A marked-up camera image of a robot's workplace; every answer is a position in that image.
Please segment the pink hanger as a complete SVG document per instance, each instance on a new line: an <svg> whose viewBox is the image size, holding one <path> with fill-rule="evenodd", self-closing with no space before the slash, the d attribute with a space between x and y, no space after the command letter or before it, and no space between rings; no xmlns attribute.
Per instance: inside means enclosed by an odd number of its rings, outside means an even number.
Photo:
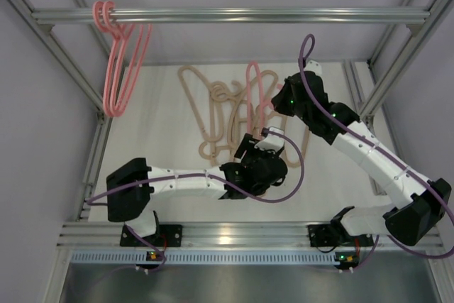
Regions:
<svg viewBox="0 0 454 303"><path fill-rule="evenodd" d="M123 109L116 108L116 93L121 76L121 67L126 51L126 45L130 40L134 24L115 24L110 19L110 10L115 8L112 1L95 1L92 5L92 17L95 26L102 33L107 33L113 38L109 59L106 67L106 76L103 93L103 110L108 117L119 117Z"/></svg>
<svg viewBox="0 0 454 303"><path fill-rule="evenodd" d="M271 111L274 110L274 105L271 102L271 94L266 94L264 91L263 73L260 71L259 64L252 60L248 63L245 71L245 89L246 89L246 124L247 124L247 133L254 135L255 124L253 123L254 119L254 107L253 107L253 96L252 96L252 86L254 83L258 84L258 128L261 131L265 127L265 109L269 108Z"/></svg>
<svg viewBox="0 0 454 303"><path fill-rule="evenodd" d="M116 93L116 108L123 109L124 112L126 107L132 97L133 90L135 89L136 83L138 81L138 75L140 73L140 69L142 67L145 53L148 49L148 44L150 42L150 38L153 31L153 26L151 24L134 24L134 30L138 30L138 38L135 43L135 47L133 49L133 54L127 69L126 76L122 78L120 76L120 80L118 83L118 90Z"/></svg>

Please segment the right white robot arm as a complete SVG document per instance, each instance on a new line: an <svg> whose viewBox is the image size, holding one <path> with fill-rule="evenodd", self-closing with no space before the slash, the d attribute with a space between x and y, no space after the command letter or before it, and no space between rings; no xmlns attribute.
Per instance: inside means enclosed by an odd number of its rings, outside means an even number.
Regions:
<svg viewBox="0 0 454 303"><path fill-rule="evenodd" d="M320 76L311 71L285 79L272 98L274 110L301 119L309 130L347 155L387 193L390 205L347 207L332 218L349 236L386 234L415 246L444 216L451 186L412 170L384 147L346 104L329 101Z"/></svg>

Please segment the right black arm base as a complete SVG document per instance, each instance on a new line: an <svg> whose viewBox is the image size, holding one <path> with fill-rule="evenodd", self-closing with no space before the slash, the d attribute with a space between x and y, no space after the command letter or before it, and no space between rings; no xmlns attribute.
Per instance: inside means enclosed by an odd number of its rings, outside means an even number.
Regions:
<svg viewBox="0 0 454 303"><path fill-rule="evenodd" d="M348 206L338 212L328 223L309 224L307 226L311 247L337 248L355 245L355 238L350 236L341 223L341 219L354 206Z"/></svg>

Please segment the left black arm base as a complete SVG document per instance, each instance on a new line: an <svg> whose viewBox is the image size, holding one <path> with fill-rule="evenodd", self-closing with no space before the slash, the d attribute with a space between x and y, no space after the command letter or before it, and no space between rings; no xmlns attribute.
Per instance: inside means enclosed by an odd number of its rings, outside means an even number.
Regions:
<svg viewBox="0 0 454 303"><path fill-rule="evenodd" d="M182 229L179 224L124 224L119 245L121 247L141 247L144 243L139 241L130 231L130 228L147 243L155 247L179 248L182 244Z"/></svg>

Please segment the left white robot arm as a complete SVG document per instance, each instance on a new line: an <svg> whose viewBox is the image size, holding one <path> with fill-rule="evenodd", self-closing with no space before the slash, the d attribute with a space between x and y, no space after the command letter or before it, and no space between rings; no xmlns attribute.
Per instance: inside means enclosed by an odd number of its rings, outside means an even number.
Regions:
<svg viewBox="0 0 454 303"><path fill-rule="evenodd" d="M281 158L283 138L268 134L258 140L245 134L235 162L207 170L152 167L145 158L133 158L106 178L107 218L125 223L141 238L154 236L159 220L152 198L208 197L215 200L261 198L278 187L288 168Z"/></svg>

